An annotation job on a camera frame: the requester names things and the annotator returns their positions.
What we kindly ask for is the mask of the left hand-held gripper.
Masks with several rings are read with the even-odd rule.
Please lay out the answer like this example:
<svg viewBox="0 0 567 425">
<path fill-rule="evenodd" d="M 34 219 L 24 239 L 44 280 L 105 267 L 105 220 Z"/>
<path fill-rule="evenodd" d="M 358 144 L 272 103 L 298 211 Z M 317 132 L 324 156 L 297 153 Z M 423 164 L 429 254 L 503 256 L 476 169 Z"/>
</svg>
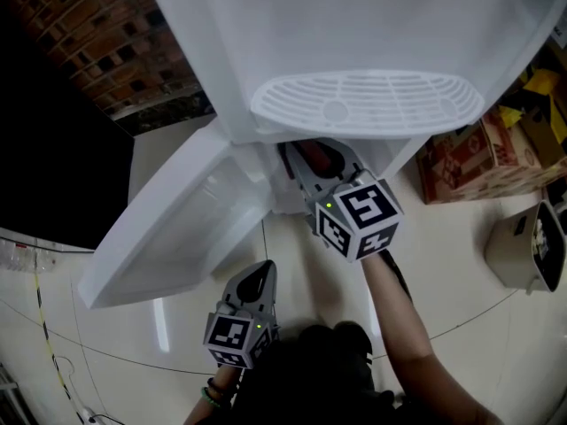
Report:
<svg viewBox="0 0 567 425">
<path fill-rule="evenodd" d="M 203 345 L 220 365 L 254 368 L 277 338 L 271 312 L 276 302 L 277 269 L 268 259 L 245 268 L 227 283 L 223 300 L 207 317 Z M 235 305 L 259 305 L 259 311 Z"/>
</svg>

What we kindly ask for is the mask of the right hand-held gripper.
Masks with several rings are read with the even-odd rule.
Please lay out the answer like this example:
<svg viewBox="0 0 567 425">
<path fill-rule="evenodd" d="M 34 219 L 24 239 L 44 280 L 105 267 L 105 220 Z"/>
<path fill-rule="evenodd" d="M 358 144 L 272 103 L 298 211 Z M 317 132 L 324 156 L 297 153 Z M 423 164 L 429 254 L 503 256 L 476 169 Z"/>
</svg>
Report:
<svg viewBox="0 0 567 425">
<path fill-rule="evenodd" d="M 320 178 L 291 143 L 285 144 L 291 177 L 307 197 L 322 192 L 307 201 L 315 235 L 348 262 L 387 249 L 403 211 L 386 181 L 377 179 L 351 147 L 331 138 L 318 140 L 326 179 Z M 330 188 L 336 179 L 342 182 Z"/>
</svg>

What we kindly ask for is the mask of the red-brown object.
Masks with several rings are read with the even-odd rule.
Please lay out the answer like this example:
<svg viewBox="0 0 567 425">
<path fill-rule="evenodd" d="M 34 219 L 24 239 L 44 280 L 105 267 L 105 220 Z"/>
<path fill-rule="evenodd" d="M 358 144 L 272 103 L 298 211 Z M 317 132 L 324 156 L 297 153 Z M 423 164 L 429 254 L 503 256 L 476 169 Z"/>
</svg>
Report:
<svg viewBox="0 0 567 425">
<path fill-rule="evenodd" d="M 312 172 L 323 179 L 342 175 L 345 169 L 343 155 L 328 144 L 316 140 L 292 142 L 291 146 L 303 158 Z"/>
</svg>

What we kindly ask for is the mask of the white water dispenser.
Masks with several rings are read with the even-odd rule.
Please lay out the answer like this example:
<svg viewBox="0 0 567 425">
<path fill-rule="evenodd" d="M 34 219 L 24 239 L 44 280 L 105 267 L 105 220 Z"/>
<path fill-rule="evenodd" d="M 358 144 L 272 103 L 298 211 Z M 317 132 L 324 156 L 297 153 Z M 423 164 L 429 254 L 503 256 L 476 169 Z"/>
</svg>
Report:
<svg viewBox="0 0 567 425">
<path fill-rule="evenodd" d="M 567 0 L 156 0 L 234 144 L 276 149 L 270 211 L 307 204 L 284 178 L 280 143 L 332 138 L 352 146 L 375 177 L 392 176 L 430 135 L 344 138 L 290 131 L 251 111 L 276 77 L 397 70 L 460 76 L 482 113 L 550 35 Z"/>
</svg>

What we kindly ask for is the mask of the person's right forearm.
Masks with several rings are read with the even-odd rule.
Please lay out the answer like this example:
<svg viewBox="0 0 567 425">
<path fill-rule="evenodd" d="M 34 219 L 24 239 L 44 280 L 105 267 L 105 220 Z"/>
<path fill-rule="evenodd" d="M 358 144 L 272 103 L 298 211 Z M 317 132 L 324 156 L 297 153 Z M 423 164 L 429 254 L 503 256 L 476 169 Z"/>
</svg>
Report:
<svg viewBox="0 0 567 425">
<path fill-rule="evenodd" d="M 408 399 L 439 425 L 503 425 L 446 370 L 397 276 L 378 254 L 361 262 L 386 354 Z"/>
</svg>

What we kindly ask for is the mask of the person's left forearm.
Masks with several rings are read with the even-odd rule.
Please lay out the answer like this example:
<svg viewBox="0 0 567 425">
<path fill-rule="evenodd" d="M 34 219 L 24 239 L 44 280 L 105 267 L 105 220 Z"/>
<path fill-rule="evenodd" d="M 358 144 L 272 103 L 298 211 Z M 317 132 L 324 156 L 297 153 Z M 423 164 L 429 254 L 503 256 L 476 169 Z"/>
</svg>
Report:
<svg viewBox="0 0 567 425">
<path fill-rule="evenodd" d="M 237 394 L 241 374 L 241 367 L 220 365 L 215 375 L 200 389 L 200 398 L 183 425 L 197 425 L 205 419 L 227 412 Z"/>
</svg>

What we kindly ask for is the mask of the white cabinet door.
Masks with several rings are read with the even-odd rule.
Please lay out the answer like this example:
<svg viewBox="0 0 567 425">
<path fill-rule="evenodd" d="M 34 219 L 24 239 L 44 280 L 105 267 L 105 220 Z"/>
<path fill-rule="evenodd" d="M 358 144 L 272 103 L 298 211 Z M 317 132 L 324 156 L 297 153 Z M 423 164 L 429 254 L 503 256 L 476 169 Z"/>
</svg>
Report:
<svg viewBox="0 0 567 425">
<path fill-rule="evenodd" d="M 198 129 L 136 193 L 94 251 L 78 292 L 89 309 L 196 288 L 271 210 L 276 149 Z"/>
</svg>

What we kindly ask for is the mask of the white drip tray grille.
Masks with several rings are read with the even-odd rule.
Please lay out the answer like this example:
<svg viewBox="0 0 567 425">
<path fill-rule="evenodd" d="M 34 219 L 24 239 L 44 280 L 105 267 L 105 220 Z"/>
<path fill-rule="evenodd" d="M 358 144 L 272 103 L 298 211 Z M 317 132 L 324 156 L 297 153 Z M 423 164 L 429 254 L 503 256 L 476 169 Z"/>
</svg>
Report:
<svg viewBox="0 0 567 425">
<path fill-rule="evenodd" d="M 251 111 L 294 132 L 385 139 L 466 126 L 484 105 L 460 76 L 368 70 L 276 77 L 256 90 Z"/>
</svg>

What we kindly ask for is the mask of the person's black clothing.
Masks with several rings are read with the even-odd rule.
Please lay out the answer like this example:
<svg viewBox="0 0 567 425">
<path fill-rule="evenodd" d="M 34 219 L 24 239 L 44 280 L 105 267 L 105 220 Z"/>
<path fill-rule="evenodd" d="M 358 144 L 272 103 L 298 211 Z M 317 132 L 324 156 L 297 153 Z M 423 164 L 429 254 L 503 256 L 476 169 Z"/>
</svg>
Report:
<svg viewBox="0 0 567 425">
<path fill-rule="evenodd" d="M 411 403 L 396 406 L 391 391 L 376 390 L 371 353 L 352 321 L 276 341 L 245 371 L 221 425 L 413 425 Z"/>
</svg>

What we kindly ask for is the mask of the red printed cardboard box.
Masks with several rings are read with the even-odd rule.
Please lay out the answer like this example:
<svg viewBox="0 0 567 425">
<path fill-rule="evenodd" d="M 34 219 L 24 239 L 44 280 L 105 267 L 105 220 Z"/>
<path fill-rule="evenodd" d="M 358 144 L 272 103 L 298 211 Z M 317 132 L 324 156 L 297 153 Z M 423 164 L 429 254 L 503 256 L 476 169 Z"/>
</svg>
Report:
<svg viewBox="0 0 567 425">
<path fill-rule="evenodd" d="M 528 194 L 567 174 L 567 161 L 544 167 L 522 127 L 494 112 L 432 136 L 416 163 L 427 205 Z"/>
</svg>

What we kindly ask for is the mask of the beige trash bin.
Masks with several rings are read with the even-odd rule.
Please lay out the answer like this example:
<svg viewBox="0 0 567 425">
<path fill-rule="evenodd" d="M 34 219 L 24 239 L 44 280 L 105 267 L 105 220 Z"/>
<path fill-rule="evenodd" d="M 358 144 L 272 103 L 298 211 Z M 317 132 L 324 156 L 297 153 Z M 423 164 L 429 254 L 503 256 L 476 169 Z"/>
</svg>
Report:
<svg viewBox="0 0 567 425">
<path fill-rule="evenodd" d="M 510 289 L 556 291 L 567 260 L 567 240 L 546 200 L 493 225 L 485 261 Z"/>
</svg>

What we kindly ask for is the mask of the brown box with yellow tape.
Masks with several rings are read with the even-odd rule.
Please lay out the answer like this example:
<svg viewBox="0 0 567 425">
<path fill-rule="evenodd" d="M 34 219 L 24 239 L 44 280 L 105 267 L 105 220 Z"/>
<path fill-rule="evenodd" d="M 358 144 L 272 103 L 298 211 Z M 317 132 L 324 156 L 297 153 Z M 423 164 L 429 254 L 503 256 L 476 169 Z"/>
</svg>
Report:
<svg viewBox="0 0 567 425">
<path fill-rule="evenodd" d="M 494 111 L 506 128 L 523 129 L 542 167 L 567 161 L 567 50 L 546 42 Z"/>
</svg>

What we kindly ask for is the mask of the grey metal rack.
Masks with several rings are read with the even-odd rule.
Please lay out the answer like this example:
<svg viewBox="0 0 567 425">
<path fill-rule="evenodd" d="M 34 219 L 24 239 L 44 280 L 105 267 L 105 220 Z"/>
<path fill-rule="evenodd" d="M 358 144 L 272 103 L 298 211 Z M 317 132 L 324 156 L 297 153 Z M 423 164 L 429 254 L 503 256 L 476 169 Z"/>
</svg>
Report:
<svg viewBox="0 0 567 425">
<path fill-rule="evenodd" d="M 0 363 L 0 425 L 28 425 L 17 398 L 18 384 L 11 380 Z"/>
</svg>

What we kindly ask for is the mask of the white paper label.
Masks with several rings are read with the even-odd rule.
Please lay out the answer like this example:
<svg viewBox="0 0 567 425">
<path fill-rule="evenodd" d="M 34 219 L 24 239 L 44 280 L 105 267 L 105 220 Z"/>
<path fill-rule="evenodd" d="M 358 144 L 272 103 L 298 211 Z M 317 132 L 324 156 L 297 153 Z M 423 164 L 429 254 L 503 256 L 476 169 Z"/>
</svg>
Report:
<svg viewBox="0 0 567 425">
<path fill-rule="evenodd" d="M 567 48 L 567 19 L 561 19 L 554 26 L 551 37 L 562 50 Z"/>
</svg>

